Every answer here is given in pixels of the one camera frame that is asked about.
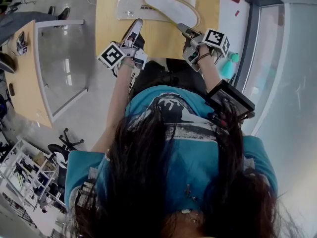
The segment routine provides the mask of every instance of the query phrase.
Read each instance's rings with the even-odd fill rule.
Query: desk
[[[15,95],[11,96],[11,99],[17,114],[47,127],[52,127],[53,122],[63,112],[87,93],[87,88],[84,88],[56,112],[52,113],[46,98],[45,86],[42,80],[38,46],[40,28],[83,23],[83,20],[57,20],[39,23],[36,23],[35,20],[33,20],[18,30],[9,43],[3,46],[3,52],[10,55],[16,65],[15,74],[5,72],[5,78],[8,87],[10,83],[13,85]],[[22,31],[24,31],[26,36],[28,52],[22,56],[15,57],[8,47],[17,54],[16,40]]]
[[[96,55],[111,41],[121,41],[133,22],[116,19],[117,2],[118,0],[97,0]],[[218,29],[219,0],[196,0],[196,9],[202,18],[197,30],[205,32],[208,27]],[[144,20],[141,34],[145,40],[144,50],[149,57],[182,59],[185,38],[174,24]]]

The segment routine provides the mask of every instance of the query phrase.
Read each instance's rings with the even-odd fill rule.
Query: shoe insole
[[[182,0],[144,0],[149,6],[164,14],[175,24],[183,23],[189,27],[200,24],[199,13]]]

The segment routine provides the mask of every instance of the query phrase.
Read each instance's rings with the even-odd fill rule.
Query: clear plastic bag
[[[195,7],[196,0],[184,0]],[[144,0],[118,0],[115,15],[117,19],[149,19],[159,21],[169,21],[161,13],[148,6]]]

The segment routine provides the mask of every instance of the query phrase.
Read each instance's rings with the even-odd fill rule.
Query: shoe
[[[55,6],[50,6],[48,14],[54,15],[54,13],[55,13]]]
[[[58,20],[66,20],[69,16],[70,8],[65,8],[63,12],[58,15]]]

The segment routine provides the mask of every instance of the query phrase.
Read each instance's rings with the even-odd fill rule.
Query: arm
[[[200,46],[200,56],[207,53],[209,53],[207,45]],[[211,56],[206,56],[201,58],[197,63],[202,70],[207,90],[208,92],[210,92],[220,82],[218,71],[216,69],[216,66],[214,65],[214,59]]]
[[[131,58],[124,58],[123,61],[130,66],[134,66]],[[108,110],[106,130],[92,148],[92,152],[105,153],[109,149],[113,142],[116,128],[124,117],[125,108],[128,104],[132,72],[132,68],[128,65],[122,63],[120,66]]]

